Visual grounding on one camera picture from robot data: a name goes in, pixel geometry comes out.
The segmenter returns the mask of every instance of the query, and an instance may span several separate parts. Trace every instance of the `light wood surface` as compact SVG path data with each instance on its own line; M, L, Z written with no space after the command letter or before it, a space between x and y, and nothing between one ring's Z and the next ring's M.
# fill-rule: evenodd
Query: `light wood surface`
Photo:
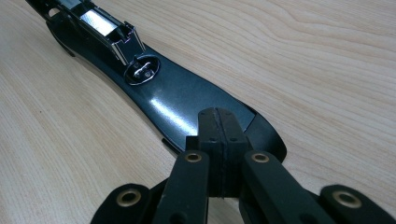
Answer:
M175 160L105 75L22 0L0 6L0 223L89 223L111 190ZM396 217L396 2L96 0L161 54L263 114L315 192L359 190ZM241 223L211 200L209 223Z

